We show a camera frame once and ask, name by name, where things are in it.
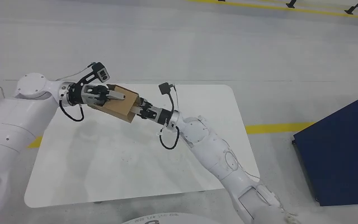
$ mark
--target floor marking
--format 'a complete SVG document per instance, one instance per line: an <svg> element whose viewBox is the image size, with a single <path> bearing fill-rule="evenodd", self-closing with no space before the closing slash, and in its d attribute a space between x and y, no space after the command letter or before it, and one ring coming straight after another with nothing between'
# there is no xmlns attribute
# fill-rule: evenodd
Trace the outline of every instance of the floor marking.
<svg viewBox="0 0 358 224"><path fill-rule="evenodd" d="M212 3L212 4L226 4L229 6L240 6L240 7L250 7L250 8L263 8L266 10L281 10L281 11L294 11L294 12L304 12L304 13L311 13L311 14L320 14L320 15L327 15L327 16L341 16L341 17L352 17L358 18L358 15L349 15L342 11L339 12L327 12L327 11L319 11L319 10L308 10L304 8L287 8L281 6L265 6L261 4L251 4L251 3L239 3L239 2L219 2L217 0L187 0L189 2L201 2L201 3Z"/></svg>
<svg viewBox="0 0 358 224"><path fill-rule="evenodd" d="M299 132L314 122L284 123L284 124L257 124L245 126L247 134L269 134L280 132ZM37 137L27 148L39 148L43 137Z"/></svg>

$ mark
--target black post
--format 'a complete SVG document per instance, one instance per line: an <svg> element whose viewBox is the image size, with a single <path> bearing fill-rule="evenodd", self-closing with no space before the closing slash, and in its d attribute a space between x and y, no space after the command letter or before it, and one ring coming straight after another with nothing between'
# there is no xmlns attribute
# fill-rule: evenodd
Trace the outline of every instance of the black post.
<svg viewBox="0 0 358 224"><path fill-rule="evenodd" d="M296 0L291 0L290 3L286 3L287 7L289 8L295 8L293 5L296 3Z"/></svg>
<svg viewBox="0 0 358 224"><path fill-rule="evenodd" d="M356 9L356 7L358 7L358 4L356 4L356 6L350 7L349 10L345 10L345 12L347 12L349 15L353 15L353 11Z"/></svg>

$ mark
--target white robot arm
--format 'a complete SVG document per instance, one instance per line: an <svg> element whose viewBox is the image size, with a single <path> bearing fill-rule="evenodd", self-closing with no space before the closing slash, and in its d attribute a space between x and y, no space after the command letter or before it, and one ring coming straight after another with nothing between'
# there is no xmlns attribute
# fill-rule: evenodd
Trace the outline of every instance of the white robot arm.
<svg viewBox="0 0 358 224"><path fill-rule="evenodd" d="M101 82L109 79L101 63L90 66L93 71L77 83L49 81L41 74L28 74L19 80L14 98L0 100L0 209L9 196L8 176L16 156L36 136L43 134L58 106L66 113L64 106L103 105L110 99L125 98L105 86L90 85L94 79ZM171 87L167 83L159 85L162 94L170 95ZM140 102L131 111L177 132L203 167L226 188L245 224L299 223L281 208L272 192L248 177L229 144L210 128L204 118L183 119L173 108L171 111L156 108L143 98ZM70 118L78 122L83 119Z"/></svg>

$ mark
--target black wire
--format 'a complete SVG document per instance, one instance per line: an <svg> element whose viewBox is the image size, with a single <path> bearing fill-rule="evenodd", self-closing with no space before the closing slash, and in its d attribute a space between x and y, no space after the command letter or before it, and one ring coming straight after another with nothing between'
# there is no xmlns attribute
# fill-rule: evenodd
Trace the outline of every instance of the black wire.
<svg viewBox="0 0 358 224"><path fill-rule="evenodd" d="M167 150L172 150L172 149L174 149L174 148L177 146L177 143L178 143L178 140L179 140L180 131L179 131L178 126L175 126L175 128L177 129L177 138L175 139L175 143L174 143L174 145L173 145L172 147L167 147L167 146L163 143L163 141L162 141L163 128L161 129L161 134L159 135L159 140L160 140L162 146L163 146L164 148L166 148Z"/></svg>
<svg viewBox="0 0 358 224"><path fill-rule="evenodd" d="M81 116L82 116L82 117L81 117L80 119L75 119L75 118L71 117L71 115L69 115L69 114L65 111L65 109L63 108L63 106L62 106L62 97L63 97L63 94L61 94L61 99L59 100L59 105L60 105L60 108L61 108L62 112L63 112L69 119L73 120L74 122L81 122L81 121L83 121L83 120L84 120L84 114L83 114L83 109L82 109L82 107L79 106L79 109L80 109L80 111L81 111Z"/></svg>
<svg viewBox="0 0 358 224"><path fill-rule="evenodd" d="M174 101L173 101L172 95L171 95L170 93L168 93L168 96L169 96L170 102L172 103L172 115L173 115L173 113L174 113ZM162 146L163 146L164 148L166 148L167 150L172 150L172 149L174 149L174 148L177 146L177 143L178 143L178 140L179 140L180 131L179 131L178 126L175 126L175 128L177 129L177 138L175 139L174 145L173 145L172 147L167 147L167 146L163 143L163 141L162 141L163 128L161 129L161 133L160 133L160 135L159 135L159 140L160 140Z"/></svg>
<svg viewBox="0 0 358 224"><path fill-rule="evenodd" d="M173 98L172 98L171 94L168 94L168 96L169 96L170 102L172 103L172 114L173 114L173 112L174 112L174 101L173 101Z"/></svg>

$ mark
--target navy blue board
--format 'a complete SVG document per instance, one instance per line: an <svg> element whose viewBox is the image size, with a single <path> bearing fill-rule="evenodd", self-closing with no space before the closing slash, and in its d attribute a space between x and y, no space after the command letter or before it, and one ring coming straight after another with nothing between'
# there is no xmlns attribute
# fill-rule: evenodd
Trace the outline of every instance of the navy blue board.
<svg viewBox="0 0 358 224"><path fill-rule="evenodd" d="M319 204L358 204L358 101L294 138Z"/></svg>

